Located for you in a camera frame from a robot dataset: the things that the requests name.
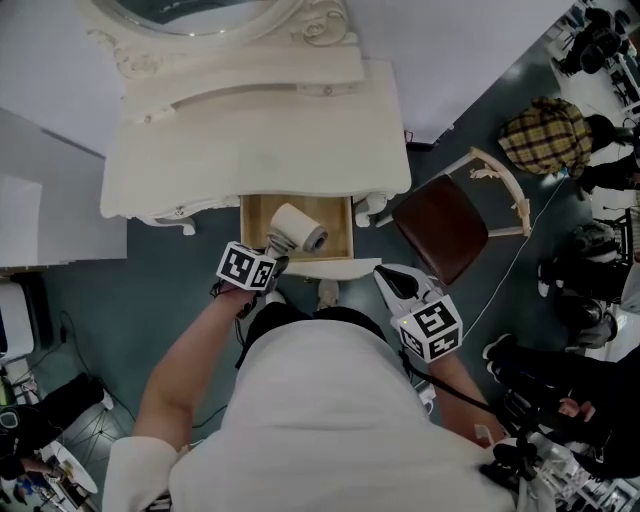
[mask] cylindrical roll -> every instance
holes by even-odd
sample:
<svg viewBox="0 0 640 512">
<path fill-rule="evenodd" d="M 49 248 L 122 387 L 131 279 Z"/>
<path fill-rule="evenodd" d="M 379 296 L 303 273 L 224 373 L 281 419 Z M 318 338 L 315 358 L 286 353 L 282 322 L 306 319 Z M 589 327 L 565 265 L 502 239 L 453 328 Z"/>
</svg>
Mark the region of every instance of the cylindrical roll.
<svg viewBox="0 0 640 512">
<path fill-rule="evenodd" d="M 319 250 L 329 236 L 320 224 L 289 203 L 278 208 L 271 219 L 271 229 L 287 237 L 305 252 Z"/>
</svg>

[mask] oval mirror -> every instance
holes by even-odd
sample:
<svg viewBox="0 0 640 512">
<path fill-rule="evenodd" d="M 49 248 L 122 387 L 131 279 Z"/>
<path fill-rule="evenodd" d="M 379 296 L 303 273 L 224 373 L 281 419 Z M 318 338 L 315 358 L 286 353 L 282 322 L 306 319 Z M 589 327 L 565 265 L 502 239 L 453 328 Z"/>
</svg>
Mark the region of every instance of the oval mirror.
<svg viewBox="0 0 640 512">
<path fill-rule="evenodd" d="M 165 34 L 220 34 L 260 17 L 276 0 L 105 0 L 118 15 Z"/>
</svg>

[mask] yellow plaid jacket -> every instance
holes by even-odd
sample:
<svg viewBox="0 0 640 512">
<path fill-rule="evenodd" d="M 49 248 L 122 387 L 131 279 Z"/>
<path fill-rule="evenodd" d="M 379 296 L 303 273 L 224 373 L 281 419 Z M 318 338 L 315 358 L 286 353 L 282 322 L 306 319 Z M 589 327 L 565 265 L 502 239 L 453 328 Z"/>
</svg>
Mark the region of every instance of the yellow plaid jacket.
<svg viewBox="0 0 640 512">
<path fill-rule="evenodd" d="M 575 105 L 535 98 L 528 109 L 502 127 L 498 142 L 518 169 L 551 174 L 566 167 L 576 179 L 591 158 L 593 136 Z"/>
</svg>

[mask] white cabinet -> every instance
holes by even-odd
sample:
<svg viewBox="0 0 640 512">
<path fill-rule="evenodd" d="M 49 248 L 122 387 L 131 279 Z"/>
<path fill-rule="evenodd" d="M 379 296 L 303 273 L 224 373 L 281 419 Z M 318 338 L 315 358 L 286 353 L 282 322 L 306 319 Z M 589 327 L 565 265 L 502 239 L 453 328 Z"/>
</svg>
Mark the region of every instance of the white cabinet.
<svg viewBox="0 0 640 512">
<path fill-rule="evenodd" d="M 125 258 L 124 219 L 100 215 L 104 160 L 0 109 L 0 267 Z"/>
</svg>

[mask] brown leather seat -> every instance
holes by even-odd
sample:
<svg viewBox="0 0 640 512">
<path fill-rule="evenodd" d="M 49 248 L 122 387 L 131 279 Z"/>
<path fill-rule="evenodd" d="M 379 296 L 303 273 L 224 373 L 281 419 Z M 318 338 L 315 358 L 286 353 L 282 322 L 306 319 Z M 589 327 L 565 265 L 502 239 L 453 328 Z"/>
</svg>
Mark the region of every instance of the brown leather seat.
<svg viewBox="0 0 640 512">
<path fill-rule="evenodd" d="M 448 175 L 411 194 L 393 211 L 393 220 L 444 284 L 455 281 L 489 239 L 482 217 Z"/>
</svg>

